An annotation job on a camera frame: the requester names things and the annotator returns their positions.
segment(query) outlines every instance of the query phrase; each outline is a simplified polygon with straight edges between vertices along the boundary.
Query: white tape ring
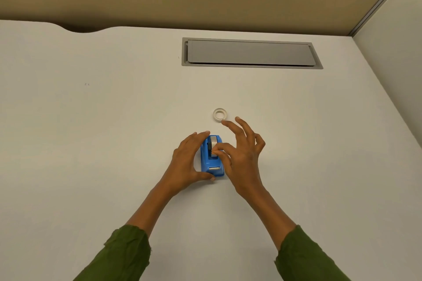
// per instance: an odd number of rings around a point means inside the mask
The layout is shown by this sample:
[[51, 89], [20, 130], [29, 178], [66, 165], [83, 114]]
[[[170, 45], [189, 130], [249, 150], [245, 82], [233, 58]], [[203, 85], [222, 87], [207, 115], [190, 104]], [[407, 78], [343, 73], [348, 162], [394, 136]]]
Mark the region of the white tape ring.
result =
[[[217, 116], [217, 113], [218, 114], [222, 113], [223, 114], [223, 118], [219, 118]], [[214, 118], [215, 121], [221, 122], [222, 120], [227, 119], [227, 111], [225, 111], [223, 108], [217, 108], [217, 109], [214, 110], [214, 112], [212, 114], [212, 117]]]

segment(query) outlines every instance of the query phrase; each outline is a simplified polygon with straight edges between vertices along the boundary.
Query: green shirt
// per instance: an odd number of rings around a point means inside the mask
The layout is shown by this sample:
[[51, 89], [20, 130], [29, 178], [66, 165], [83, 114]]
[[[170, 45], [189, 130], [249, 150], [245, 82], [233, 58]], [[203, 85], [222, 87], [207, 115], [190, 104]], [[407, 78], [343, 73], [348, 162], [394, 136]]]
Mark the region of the green shirt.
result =
[[[150, 254], [145, 231], [124, 225], [74, 281], [138, 281]], [[275, 263], [284, 281], [350, 281], [300, 226], [286, 236]]]

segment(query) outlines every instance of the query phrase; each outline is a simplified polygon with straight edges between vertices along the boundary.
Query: gray panel frame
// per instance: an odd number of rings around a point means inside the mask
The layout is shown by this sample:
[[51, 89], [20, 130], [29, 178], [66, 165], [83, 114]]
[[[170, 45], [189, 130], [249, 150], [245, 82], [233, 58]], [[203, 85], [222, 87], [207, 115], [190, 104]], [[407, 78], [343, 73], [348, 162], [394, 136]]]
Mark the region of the gray panel frame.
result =
[[[231, 65], [231, 64], [212, 64], [212, 63], [190, 63], [187, 61], [189, 40], [208, 40], [208, 41], [239, 41], [239, 42], [262, 42], [273, 44], [307, 44], [311, 50], [312, 56], [315, 59], [314, 66], [293, 66], [293, 65]], [[213, 39], [213, 38], [182, 38], [182, 65], [183, 66], [197, 66], [197, 67], [246, 67], [246, 68], [276, 68], [276, 69], [324, 69], [321, 61], [318, 58], [314, 45], [311, 42], [295, 42], [295, 41], [267, 41], [267, 40], [242, 40], [242, 39]]]

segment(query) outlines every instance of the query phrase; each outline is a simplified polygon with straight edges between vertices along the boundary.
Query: blue tape dispenser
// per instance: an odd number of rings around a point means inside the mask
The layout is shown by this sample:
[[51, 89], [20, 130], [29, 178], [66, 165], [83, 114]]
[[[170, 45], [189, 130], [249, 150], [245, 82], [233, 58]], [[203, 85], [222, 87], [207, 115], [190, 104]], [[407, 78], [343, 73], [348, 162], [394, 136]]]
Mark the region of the blue tape dispenser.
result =
[[219, 135], [209, 135], [201, 145], [201, 171], [216, 177], [224, 176], [224, 167], [219, 157], [211, 154], [212, 148], [222, 142]]

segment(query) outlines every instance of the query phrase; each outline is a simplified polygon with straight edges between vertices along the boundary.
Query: hand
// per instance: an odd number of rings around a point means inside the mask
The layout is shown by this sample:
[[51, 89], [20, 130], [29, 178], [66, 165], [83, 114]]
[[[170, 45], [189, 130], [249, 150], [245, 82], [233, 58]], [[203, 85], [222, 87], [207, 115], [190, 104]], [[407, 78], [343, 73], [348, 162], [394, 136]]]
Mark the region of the hand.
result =
[[173, 158], [159, 185], [164, 186], [172, 195], [178, 194], [194, 182], [200, 180], [214, 181], [215, 177], [208, 172], [198, 172], [193, 167], [193, 158], [210, 132], [194, 132], [183, 140], [174, 150]]
[[227, 143], [217, 143], [212, 153], [220, 157], [224, 170], [237, 193], [246, 198], [255, 189], [263, 188], [258, 169], [258, 157], [265, 142], [245, 121], [239, 117], [235, 120], [243, 129], [231, 121], [222, 120], [221, 123], [236, 135], [236, 148]]

